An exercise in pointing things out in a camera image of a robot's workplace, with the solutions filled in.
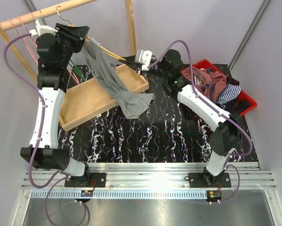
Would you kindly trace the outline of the navy maroon tank top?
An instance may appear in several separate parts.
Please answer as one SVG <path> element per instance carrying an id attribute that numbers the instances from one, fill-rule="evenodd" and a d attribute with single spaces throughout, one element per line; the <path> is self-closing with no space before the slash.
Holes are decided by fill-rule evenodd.
<path id="1" fill-rule="evenodd" d="M 233 79 L 232 77 L 228 77 L 226 79 L 227 84 L 232 84 L 232 85 L 239 85 L 240 86 L 240 82 Z M 250 107 L 250 103 L 247 99 L 243 98 L 243 97 L 237 97 L 236 99 L 228 102 L 225 104 L 225 110 L 230 112 L 230 113 L 239 113 L 241 114 L 242 112 L 244 112 L 245 110 L 247 110 Z"/>

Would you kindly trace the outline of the green hanger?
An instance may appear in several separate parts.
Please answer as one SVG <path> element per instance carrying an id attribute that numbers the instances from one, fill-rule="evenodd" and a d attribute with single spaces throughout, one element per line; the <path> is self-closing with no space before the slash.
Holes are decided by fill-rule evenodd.
<path id="1" fill-rule="evenodd" d="M 77 67 L 77 65 L 72 60 L 69 61 L 69 65 L 76 75 L 78 75 L 83 81 L 86 81 L 86 78 L 84 77 L 80 69 Z"/>

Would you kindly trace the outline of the salmon pink tank top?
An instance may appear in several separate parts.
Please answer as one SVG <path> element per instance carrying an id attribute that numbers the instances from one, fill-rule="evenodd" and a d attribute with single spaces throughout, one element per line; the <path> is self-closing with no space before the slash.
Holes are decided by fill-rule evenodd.
<path id="1" fill-rule="evenodd" d="M 227 76 L 212 68 L 196 69 L 193 67 L 194 85 L 200 93 L 215 104 L 218 96 L 227 87 Z"/>

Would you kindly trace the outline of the yellow hanger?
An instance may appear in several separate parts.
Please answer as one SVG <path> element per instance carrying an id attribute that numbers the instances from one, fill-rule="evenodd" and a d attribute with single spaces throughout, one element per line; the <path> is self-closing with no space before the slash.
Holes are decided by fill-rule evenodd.
<path id="1" fill-rule="evenodd" d="M 69 26 L 74 27 L 74 25 L 73 25 L 69 20 L 64 19 L 64 18 L 61 17 L 61 15 L 60 15 L 60 13 L 59 13 L 59 11 L 58 11 L 59 8 L 61 8 L 61 6 L 60 6 L 60 5 L 57 5 L 57 6 L 56 6 L 56 12 L 57 12 L 58 16 L 59 16 L 63 21 L 66 21 L 66 22 L 69 24 Z M 87 42 L 89 45 L 91 45 L 91 42 L 90 42 L 90 41 L 91 41 L 91 38 L 90 38 L 89 36 L 87 36 L 87 37 L 86 37 L 86 42 Z M 102 45 L 100 45 L 100 48 L 103 50 L 103 52 L 104 52 L 105 54 L 109 55 L 110 57 L 115 58 L 115 59 L 117 59 L 117 60 L 126 61 L 126 59 L 124 59 L 123 57 L 121 57 L 121 56 L 119 56 L 119 55 L 117 55 L 117 54 L 115 54 L 115 53 L 109 51 L 108 49 L 106 49 L 106 48 L 103 47 Z"/>

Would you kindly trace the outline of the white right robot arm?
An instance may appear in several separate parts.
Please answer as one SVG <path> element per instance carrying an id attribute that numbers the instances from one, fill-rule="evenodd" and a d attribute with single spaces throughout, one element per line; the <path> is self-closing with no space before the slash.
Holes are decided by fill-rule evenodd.
<path id="1" fill-rule="evenodd" d="M 121 63 L 137 73 L 149 72 L 163 78 L 164 91 L 200 116 L 213 131 L 209 140 L 210 159 L 195 183 L 217 187 L 226 181 L 225 167 L 229 156 L 241 140 L 242 118 L 238 113 L 230 114 L 216 105 L 216 92 L 211 70 L 199 70 L 190 66 L 182 72 L 183 62 L 177 50 L 167 50 L 160 60 L 154 60 L 152 52 L 140 50 L 136 55 L 124 57 Z"/>

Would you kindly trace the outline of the grey tank top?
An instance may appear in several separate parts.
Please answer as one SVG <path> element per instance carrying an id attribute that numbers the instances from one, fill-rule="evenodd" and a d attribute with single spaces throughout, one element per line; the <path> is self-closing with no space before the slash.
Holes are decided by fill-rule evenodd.
<path id="1" fill-rule="evenodd" d="M 89 44 L 84 44 L 81 51 L 93 77 L 115 99 L 124 116 L 129 120 L 138 119 L 149 108 L 154 94 L 129 91 L 116 73 L 115 67 L 111 66 L 101 44 L 94 38 L 90 39 Z"/>

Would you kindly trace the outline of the blue striped tank top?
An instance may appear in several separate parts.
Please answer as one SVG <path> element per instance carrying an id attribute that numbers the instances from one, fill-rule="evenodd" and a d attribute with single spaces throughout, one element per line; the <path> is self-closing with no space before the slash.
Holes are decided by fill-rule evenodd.
<path id="1" fill-rule="evenodd" d="M 217 103 L 223 105 L 236 99 L 241 92 L 239 85 L 228 84 L 227 87 L 219 94 Z"/>

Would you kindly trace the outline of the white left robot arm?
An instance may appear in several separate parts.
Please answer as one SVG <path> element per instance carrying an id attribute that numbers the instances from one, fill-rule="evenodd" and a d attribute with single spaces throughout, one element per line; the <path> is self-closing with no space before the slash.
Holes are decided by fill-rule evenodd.
<path id="1" fill-rule="evenodd" d="M 86 163 L 73 159 L 67 151 L 58 148 L 57 129 L 70 78 L 67 66 L 72 55 L 81 51 L 89 27 L 57 23 L 52 32 L 37 32 L 39 59 L 36 92 L 39 105 L 29 146 L 21 148 L 20 154 L 29 163 L 28 178 L 35 188 L 45 188 L 47 184 L 38 185 L 33 181 L 33 168 L 56 170 L 57 173 L 75 177 L 79 186 L 86 187 L 91 183 Z"/>

